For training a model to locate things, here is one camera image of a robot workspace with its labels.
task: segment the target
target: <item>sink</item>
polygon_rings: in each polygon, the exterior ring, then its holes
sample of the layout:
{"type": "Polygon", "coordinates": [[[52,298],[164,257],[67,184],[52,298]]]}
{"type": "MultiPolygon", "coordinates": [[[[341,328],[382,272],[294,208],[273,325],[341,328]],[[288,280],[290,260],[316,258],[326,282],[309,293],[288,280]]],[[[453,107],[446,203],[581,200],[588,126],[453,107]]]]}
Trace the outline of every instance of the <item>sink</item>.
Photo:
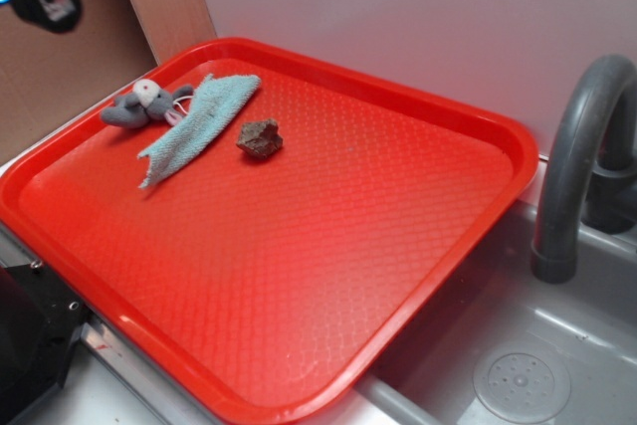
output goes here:
{"type": "Polygon", "coordinates": [[[534,218],[512,207],[377,359],[363,395],[409,424],[637,423],[634,247],[582,226],[577,274],[546,284],[530,269],[534,218]]]}

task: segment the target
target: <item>gray plush toy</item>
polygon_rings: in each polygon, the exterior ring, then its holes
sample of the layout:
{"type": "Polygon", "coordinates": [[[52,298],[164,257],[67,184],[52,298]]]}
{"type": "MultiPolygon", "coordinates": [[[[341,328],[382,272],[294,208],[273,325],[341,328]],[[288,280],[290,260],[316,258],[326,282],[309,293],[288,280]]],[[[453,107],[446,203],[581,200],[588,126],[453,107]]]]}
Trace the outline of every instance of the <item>gray plush toy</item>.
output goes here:
{"type": "Polygon", "coordinates": [[[184,85],[171,95],[152,80],[140,80],[135,82],[130,94],[116,97],[114,106],[103,109],[100,118],[104,123],[124,128],[141,128],[152,119],[165,119],[175,126],[183,115],[174,109],[174,105],[179,99],[192,96],[193,92],[192,86],[184,85]]]}

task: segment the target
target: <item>drain strainer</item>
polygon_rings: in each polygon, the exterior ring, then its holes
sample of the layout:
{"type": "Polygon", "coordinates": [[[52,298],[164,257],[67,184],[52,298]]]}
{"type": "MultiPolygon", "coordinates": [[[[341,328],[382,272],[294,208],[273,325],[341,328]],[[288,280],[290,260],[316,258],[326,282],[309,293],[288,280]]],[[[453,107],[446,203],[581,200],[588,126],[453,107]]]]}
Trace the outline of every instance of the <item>drain strainer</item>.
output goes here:
{"type": "Polygon", "coordinates": [[[549,350],[524,342],[504,343],[474,372],[474,388],[492,413],[514,423],[539,423],[557,415],[570,396],[570,377],[549,350]]]}

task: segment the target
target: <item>brown rock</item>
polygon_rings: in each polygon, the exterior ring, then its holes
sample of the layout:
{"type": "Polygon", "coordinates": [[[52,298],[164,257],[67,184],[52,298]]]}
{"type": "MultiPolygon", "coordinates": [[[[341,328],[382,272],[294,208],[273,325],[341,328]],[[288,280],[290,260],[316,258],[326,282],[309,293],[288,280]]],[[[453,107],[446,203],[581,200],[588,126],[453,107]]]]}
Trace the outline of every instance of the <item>brown rock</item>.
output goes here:
{"type": "Polygon", "coordinates": [[[272,118],[244,123],[241,126],[237,146],[250,156],[266,159],[283,146],[283,139],[278,132],[279,125],[272,118]]]}

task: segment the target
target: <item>faucet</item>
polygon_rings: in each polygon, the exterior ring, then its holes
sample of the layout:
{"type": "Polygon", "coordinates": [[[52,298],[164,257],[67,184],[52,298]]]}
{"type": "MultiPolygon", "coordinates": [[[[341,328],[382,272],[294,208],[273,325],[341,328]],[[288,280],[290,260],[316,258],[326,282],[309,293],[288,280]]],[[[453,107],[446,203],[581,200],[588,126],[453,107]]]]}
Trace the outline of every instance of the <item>faucet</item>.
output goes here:
{"type": "Polygon", "coordinates": [[[609,234],[637,223],[633,156],[637,70],[619,55],[579,80],[550,151],[531,244],[531,269],[558,284],[575,275],[579,221],[609,234]]]}

